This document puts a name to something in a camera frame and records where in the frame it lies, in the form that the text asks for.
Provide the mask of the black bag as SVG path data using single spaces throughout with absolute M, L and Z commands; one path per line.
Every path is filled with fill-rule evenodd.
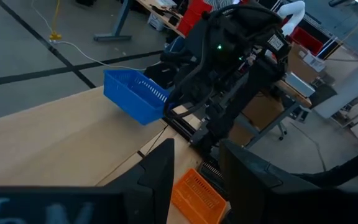
M 173 79 L 177 71 L 178 69 L 173 64 L 158 63 L 147 67 L 144 75 L 163 89 L 168 89 L 173 86 Z

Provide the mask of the gray flat box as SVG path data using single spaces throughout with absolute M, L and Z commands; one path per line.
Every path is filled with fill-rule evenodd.
M 304 82 L 301 78 L 296 76 L 293 72 L 287 72 L 284 78 L 284 81 L 294 88 L 298 93 L 300 93 L 305 98 L 310 97 L 315 93 L 315 89 Z

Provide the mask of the white storage box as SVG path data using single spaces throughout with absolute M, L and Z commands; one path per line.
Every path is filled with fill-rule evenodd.
M 150 13 L 147 23 L 159 32 L 165 29 L 165 24 L 155 14 Z

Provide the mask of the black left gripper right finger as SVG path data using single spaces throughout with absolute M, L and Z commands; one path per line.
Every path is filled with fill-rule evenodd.
M 225 139 L 219 166 L 237 224 L 358 224 L 358 190 L 324 187 Z

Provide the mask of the red storage bin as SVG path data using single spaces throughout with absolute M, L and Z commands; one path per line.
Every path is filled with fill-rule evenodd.
M 180 19 L 177 31 L 186 37 L 193 26 L 201 19 L 202 13 L 211 12 L 212 8 L 212 5 L 203 0 L 192 0 L 184 16 Z
M 290 37 L 292 41 L 308 49 L 314 56 L 317 56 L 323 48 L 322 42 L 301 27 L 296 27 Z

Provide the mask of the blue plastic basket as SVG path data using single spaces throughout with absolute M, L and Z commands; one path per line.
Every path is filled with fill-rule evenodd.
M 104 95 L 142 125 L 163 117 L 169 92 L 136 70 L 105 70 Z

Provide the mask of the person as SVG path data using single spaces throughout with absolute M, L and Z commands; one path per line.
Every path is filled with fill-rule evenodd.
M 204 3 L 212 6 L 212 11 L 221 9 L 232 4 L 239 4 L 241 0 L 203 0 Z

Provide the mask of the brown cardboard box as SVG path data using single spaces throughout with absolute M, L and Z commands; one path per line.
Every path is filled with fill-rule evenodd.
M 304 82 L 311 83 L 318 78 L 325 69 L 324 61 L 315 57 L 301 45 L 292 43 L 288 53 L 288 70 Z

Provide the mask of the gray table leg foot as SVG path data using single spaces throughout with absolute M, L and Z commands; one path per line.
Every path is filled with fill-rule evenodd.
M 117 21 L 114 23 L 114 26 L 112 28 L 112 31 L 108 34 L 95 34 L 93 40 L 97 42 L 131 40 L 132 36 L 121 35 L 121 30 L 124 26 L 124 23 L 131 9 L 133 1 L 134 0 L 124 0 L 120 8 Z

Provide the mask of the black plastic basket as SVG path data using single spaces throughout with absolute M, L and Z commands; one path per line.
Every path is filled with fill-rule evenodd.
M 217 170 L 209 162 L 204 161 L 200 165 L 198 171 L 221 197 L 227 199 L 227 192 L 224 188 L 223 177 L 219 170 Z

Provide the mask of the cluttered wooden desk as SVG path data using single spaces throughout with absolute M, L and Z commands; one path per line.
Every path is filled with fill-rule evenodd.
M 144 8 L 146 8 L 146 10 L 150 11 L 153 15 L 157 16 L 171 30 L 176 32 L 178 35 L 180 35 L 182 37 L 185 37 L 185 35 L 182 34 L 178 30 L 178 25 L 180 24 L 180 21 L 181 21 L 181 19 L 183 17 L 181 14 L 169 14 L 169 13 L 165 12 L 164 15 L 161 15 L 157 11 L 152 9 L 152 6 L 155 6 L 155 7 L 157 7 L 157 8 L 162 10 L 162 8 L 157 4 L 156 0 L 136 0 L 136 1 L 139 4 L 141 4 Z M 171 17 L 176 17 L 178 19 L 178 22 L 175 25 L 169 23 L 169 19 Z

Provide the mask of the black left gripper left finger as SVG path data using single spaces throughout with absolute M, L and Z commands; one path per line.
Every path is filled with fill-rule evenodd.
M 175 141 L 102 187 L 0 187 L 0 224 L 166 224 Z

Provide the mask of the orange plastic basket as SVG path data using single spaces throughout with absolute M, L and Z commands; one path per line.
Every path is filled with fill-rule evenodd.
M 191 224 L 219 224 L 227 207 L 195 169 L 189 169 L 173 185 L 171 202 Z

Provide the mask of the wooden desk with gray legs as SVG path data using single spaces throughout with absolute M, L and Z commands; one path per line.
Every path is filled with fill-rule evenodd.
M 310 108 L 311 101 L 285 81 L 278 81 L 271 89 L 260 90 L 242 109 L 229 139 L 248 149 L 277 127 L 281 141 L 288 134 L 282 120 L 300 106 Z

